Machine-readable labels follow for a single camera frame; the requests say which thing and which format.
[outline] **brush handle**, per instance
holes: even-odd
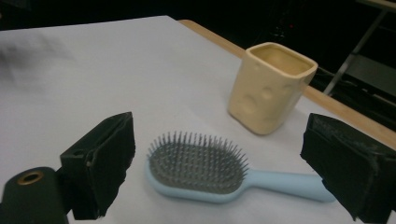
[[[302,175],[248,170],[245,187],[257,187],[330,203],[335,198],[326,190],[319,175]]]

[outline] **hairbrush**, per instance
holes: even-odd
[[[241,151],[233,142],[210,135],[163,134],[149,149],[146,177],[163,195],[209,203],[230,202],[250,187],[324,203],[335,201],[319,175],[248,169]]]

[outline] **white table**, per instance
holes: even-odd
[[[226,110],[239,64],[169,17],[1,32],[1,192],[19,172],[58,169],[59,155],[83,134],[132,111],[136,155],[117,199],[101,220],[75,221],[70,213],[70,223],[361,223],[338,202],[250,189],[231,203],[198,203],[149,185],[149,144],[172,131],[231,139],[251,168],[314,173],[300,158],[308,115],[335,115],[303,97],[277,131],[250,133]],[[389,223],[395,220],[392,214]]]

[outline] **yellow ceramic cup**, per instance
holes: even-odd
[[[245,51],[229,102],[229,113],[256,134],[276,130],[295,107],[318,64],[277,43]]]

